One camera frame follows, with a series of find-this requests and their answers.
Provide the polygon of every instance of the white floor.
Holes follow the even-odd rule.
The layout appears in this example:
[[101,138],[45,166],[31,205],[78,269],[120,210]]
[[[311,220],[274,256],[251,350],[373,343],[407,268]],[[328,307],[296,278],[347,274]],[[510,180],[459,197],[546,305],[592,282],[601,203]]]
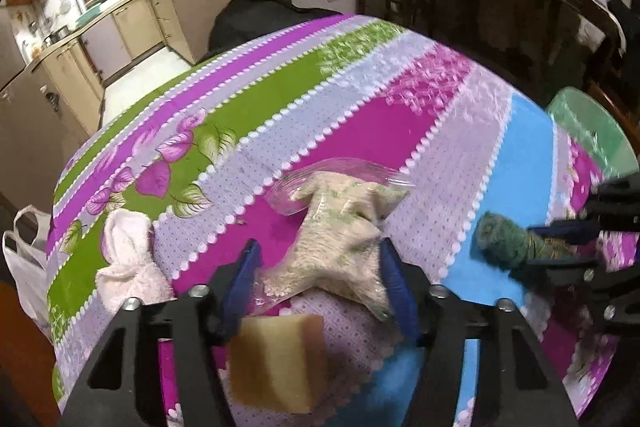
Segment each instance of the white floor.
[[102,125],[165,82],[190,69],[190,64],[169,48],[162,48],[124,74],[104,93]]

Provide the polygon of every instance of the yellow sponge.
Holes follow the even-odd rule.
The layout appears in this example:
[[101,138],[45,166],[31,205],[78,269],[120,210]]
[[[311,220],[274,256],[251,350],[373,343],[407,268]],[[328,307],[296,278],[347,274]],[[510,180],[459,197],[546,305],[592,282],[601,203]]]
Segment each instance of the yellow sponge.
[[256,409],[309,413],[326,390],[321,315],[247,317],[228,344],[233,400]]

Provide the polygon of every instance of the green yarn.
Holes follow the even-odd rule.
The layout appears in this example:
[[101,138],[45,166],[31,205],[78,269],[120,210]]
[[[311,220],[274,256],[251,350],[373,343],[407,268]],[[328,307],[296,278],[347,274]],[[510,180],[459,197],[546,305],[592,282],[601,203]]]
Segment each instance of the green yarn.
[[476,227],[476,242],[487,260],[504,269],[520,267],[527,259],[574,257],[559,239],[542,239],[511,219],[486,212]]

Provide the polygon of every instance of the dining table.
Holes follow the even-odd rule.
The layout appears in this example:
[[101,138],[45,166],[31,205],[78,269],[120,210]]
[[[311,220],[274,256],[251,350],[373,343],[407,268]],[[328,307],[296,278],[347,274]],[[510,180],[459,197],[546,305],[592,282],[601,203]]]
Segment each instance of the dining table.
[[[488,264],[474,230],[487,211],[527,227],[574,216],[597,165],[551,118],[495,73],[391,22],[337,15],[254,39],[198,64],[134,103],[71,158],[55,189],[47,302],[61,410],[111,320],[96,290],[105,220],[117,208],[152,223],[153,258],[176,295],[236,260],[249,238],[275,266],[304,212],[270,207],[271,187],[328,158],[403,172],[413,187],[382,225],[401,258],[460,298],[510,298],[562,379],[577,415],[596,392],[616,338],[591,330],[571,293],[529,292]],[[603,233],[607,267],[633,263],[638,236]],[[239,426],[399,427],[424,350],[393,319],[310,289],[271,314],[320,314],[326,394],[310,414],[257,410],[229,394],[224,348],[214,360]],[[169,425],[182,424],[171,342],[158,345]],[[473,414],[478,342],[466,341],[456,425]]]

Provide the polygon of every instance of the screw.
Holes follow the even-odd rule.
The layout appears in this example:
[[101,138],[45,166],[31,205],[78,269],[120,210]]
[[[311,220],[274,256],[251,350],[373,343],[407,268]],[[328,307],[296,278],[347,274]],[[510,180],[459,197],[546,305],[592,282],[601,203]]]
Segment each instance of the screw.
[[132,312],[133,310],[137,309],[140,304],[142,304],[142,301],[137,297],[129,297],[122,303],[122,309],[128,312]]
[[512,312],[516,309],[516,305],[513,303],[511,299],[498,299],[495,301],[495,305],[498,306],[499,310],[503,312]]
[[193,288],[189,290],[189,295],[191,297],[204,297],[207,293],[209,293],[209,287],[206,284],[196,284]]
[[604,313],[602,315],[604,316],[604,319],[606,321],[610,321],[615,314],[616,314],[616,307],[613,304],[610,304],[609,306],[604,308]]
[[429,295],[436,299],[445,299],[449,296],[449,290],[447,290],[442,284],[434,284],[429,288]]

